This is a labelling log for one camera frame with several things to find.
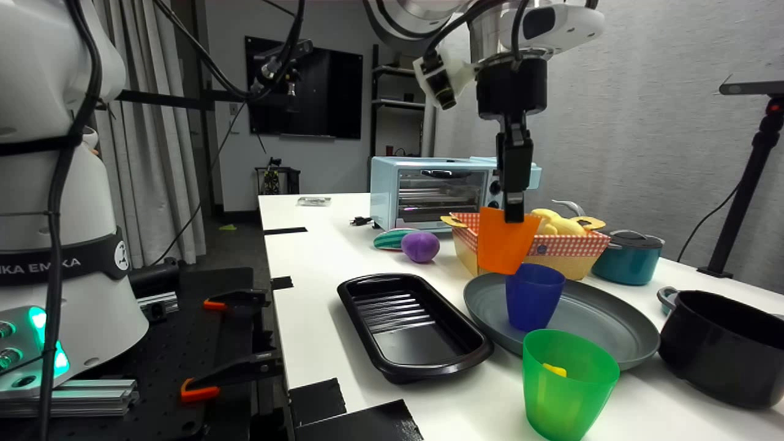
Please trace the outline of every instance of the cup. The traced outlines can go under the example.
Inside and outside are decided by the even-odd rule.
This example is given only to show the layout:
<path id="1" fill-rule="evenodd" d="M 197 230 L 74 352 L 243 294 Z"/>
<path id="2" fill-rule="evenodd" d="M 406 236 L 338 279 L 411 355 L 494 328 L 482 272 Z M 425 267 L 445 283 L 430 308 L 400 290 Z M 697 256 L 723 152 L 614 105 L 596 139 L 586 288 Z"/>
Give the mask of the cup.
<path id="1" fill-rule="evenodd" d="M 550 441 L 577 441 L 610 400 L 619 367 L 596 344 L 538 328 L 521 341 L 523 415 Z"/>
<path id="2" fill-rule="evenodd" d="M 521 266 L 507 278 L 507 313 L 516 330 L 543 328 L 553 317 L 565 278 L 550 267 Z"/>

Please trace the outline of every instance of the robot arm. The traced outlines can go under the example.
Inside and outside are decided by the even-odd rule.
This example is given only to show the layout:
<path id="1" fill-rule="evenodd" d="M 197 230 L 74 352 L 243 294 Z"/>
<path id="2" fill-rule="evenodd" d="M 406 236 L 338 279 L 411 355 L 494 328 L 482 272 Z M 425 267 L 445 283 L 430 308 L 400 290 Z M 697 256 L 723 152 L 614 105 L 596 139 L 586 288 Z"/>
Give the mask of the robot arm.
<path id="1" fill-rule="evenodd" d="M 545 61 L 603 35 L 605 19 L 586 6 L 548 0 L 365 0 L 382 40 L 424 41 L 414 61 L 420 92 L 441 107 L 474 78 L 482 121 L 496 121 L 496 168 L 504 221 L 523 219 L 533 142 L 527 116 L 545 107 Z M 438 47 L 467 24 L 471 55 Z"/>

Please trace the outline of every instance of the plate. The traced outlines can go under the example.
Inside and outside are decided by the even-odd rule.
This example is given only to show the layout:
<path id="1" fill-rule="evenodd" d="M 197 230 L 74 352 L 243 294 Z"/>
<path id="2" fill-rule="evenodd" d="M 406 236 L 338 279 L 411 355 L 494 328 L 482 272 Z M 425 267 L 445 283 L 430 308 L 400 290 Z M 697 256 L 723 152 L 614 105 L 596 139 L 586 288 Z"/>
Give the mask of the plate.
<path id="1" fill-rule="evenodd" d="M 499 274 L 466 284 L 466 307 L 480 328 L 504 351 L 520 355 L 523 333 L 509 326 L 507 288 Z M 545 328 L 582 337 L 612 352 L 619 371 L 632 371 L 659 349 L 656 326 L 635 307 L 588 284 L 565 283 L 559 308 Z"/>

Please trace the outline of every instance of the blue plastic cup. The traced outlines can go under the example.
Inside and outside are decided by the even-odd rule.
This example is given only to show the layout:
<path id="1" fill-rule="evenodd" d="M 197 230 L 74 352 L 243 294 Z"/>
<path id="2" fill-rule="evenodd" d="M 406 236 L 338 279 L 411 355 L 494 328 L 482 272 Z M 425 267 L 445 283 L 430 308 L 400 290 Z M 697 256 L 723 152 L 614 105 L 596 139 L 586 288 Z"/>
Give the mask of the blue plastic cup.
<path id="1" fill-rule="evenodd" d="M 545 328 L 553 317 L 565 278 L 550 267 L 521 266 L 507 278 L 507 311 L 516 330 Z"/>

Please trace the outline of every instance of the bowl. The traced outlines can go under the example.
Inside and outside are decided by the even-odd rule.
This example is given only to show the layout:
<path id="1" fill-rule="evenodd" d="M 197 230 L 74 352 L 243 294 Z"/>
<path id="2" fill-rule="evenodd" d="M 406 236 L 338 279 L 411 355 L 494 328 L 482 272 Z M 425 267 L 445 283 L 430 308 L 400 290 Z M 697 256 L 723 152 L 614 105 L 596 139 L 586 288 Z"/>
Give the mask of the bowl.
<path id="1" fill-rule="evenodd" d="M 784 397 L 784 321 L 746 303 L 679 291 L 659 355 L 695 389 L 744 410 Z"/>

